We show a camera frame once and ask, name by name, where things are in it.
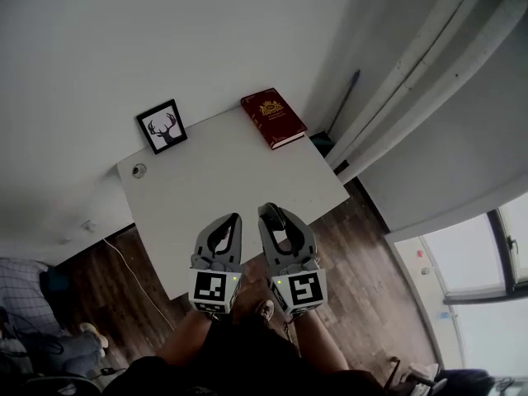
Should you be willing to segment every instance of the deer antler artwork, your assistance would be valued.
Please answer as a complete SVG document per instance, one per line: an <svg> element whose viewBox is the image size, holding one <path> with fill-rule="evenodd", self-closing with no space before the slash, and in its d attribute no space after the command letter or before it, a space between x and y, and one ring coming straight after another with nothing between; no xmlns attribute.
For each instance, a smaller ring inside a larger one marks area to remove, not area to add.
<svg viewBox="0 0 528 396"><path fill-rule="evenodd" d="M151 135L156 135L156 136L159 136L160 138L165 139L165 142L167 144L170 144L174 139L176 139L176 138L173 138L169 134L169 130L172 129L172 127L176 124L176 117L169 113L166 113L166 114L167 114L167 118L171 121L171 125L170 126L163 125L165 126L166 129L162 132L161 129L159 130L154 129L154 125L152 124L153 121L151 120L148 123L148 132L150 132Z"/></svg>

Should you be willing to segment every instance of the cable cord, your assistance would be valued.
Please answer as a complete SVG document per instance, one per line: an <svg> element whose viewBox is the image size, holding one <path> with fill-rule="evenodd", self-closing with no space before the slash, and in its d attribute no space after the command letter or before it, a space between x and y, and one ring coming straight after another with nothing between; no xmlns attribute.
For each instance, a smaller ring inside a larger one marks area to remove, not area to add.
<svg viewBox="0 0 528 396"><path fill-rule="evenodd" d="M119 368L118 370L114 370L113 368L103 368L99 375L96 375L90 380L98 379L99 377L102 377L103 375L107 377L108 375L114 375L116 373L119 373L120 371L125 371L125 370L128 370L128 368Z"/></svg>
<svg viewBox="0 0 528 396"><path fill-rule="evenodd" d="M126 265L126 268L129 269L129 271L132 273L132 276L134 276L135 278L135 281L138 282L138 286L139 288L143 291L143 293L145 294L145 296L147 297L147 299L150 301L150 303L152 304L152 306L159 312L159 314L163 317L163 319L167 322L168 326L171 328L171 330L174 331L174 327L172 326L171 322L168 321L167 317L165 317L165 315L162 313L161 309L158 308L158 306L154 303L153 300L150 299L150 296L149 294L147 294L147 292L145 292L145 289L143 289L143 286L141 285L141 283L139 283L139 279L138 277L135 275L134 271L129 267L128 263L126 262L125 260L125 257L123 257L123 254L121 253L121 251L119 249L117 249L114 245L112 245L111 243L109 243L106 239L103 239L103 241L106 243L106 245L108 245L109 247L111 248L114 248L117 253L119 255L121 255L121 258L123 259L123 262L125 263Z"/></svg>

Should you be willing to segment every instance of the red book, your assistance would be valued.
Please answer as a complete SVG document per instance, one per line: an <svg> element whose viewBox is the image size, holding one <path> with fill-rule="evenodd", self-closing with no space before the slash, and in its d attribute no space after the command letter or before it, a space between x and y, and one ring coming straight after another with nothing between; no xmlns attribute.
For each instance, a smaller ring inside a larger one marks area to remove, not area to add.
<svg viewBox="0 0 528 396"><path fill-rule="evenodd" d="M275 88L244 97L240 104L271 149L304 136L306 126Z"/></svg>

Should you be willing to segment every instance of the person's arm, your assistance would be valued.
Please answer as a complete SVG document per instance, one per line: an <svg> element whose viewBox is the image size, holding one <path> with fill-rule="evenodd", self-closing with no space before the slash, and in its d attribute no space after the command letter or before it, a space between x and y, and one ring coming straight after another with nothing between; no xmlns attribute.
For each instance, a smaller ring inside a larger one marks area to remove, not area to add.
<svg viewBox="0 0 528 396"><path fill-rule="evenodd" d="M347 360L314 310L295 320L300 355L325 375L348 370Z"/></svg>
<svg viewBox="0 0 528 396"><path fill-rule="evenodd" d="M210 319L194 309L183 319L178 329L156 351L169 365L184 366L196 358L211 326Z"/></svg>

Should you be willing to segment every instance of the white cable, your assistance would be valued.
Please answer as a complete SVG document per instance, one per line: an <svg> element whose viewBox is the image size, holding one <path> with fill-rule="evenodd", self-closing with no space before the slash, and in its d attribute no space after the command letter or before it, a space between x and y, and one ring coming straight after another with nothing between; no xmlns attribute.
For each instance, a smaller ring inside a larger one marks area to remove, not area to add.
<svg viewBox="0 0 528 396"><path fill-rule="evenodd" d="M111 243L108 243L108 241L106 239L103 239L103 241L105 241L106 245L108 245L109 247L111 248L114 248L117 253L119 255L121 255L121 258L123 258L123 262L125 263L126 265L126 268L129 269L129 271L132 273L132 276L134 276L135 278L135 281L138 282L138 286L139 288L143 291L143 293L145 294L145 296L148 298L148 300L150 301L150 303L153 305L153 307L159 312L159 314L163 317L163 319L167 322L167 324L169 325L169 327L171 328L171 330L174 330L174 327L172 326L171 322L168 321L167 317L165 317L165 315L163 315L161 309L158 308L158 306L154 303L153 300L150 299L150 296L147 294L147 292L145 292L145 289L143 289L143 286L141 285L141 283L139 283L139 280L138 280L138 277L135 275L135 273L132 271L132 269L129 267L128 263L126 262L125 260L125 257L123 257L123 254L121 253L121 251L119 249L117 249L114 245L112 245Z"/></svg>

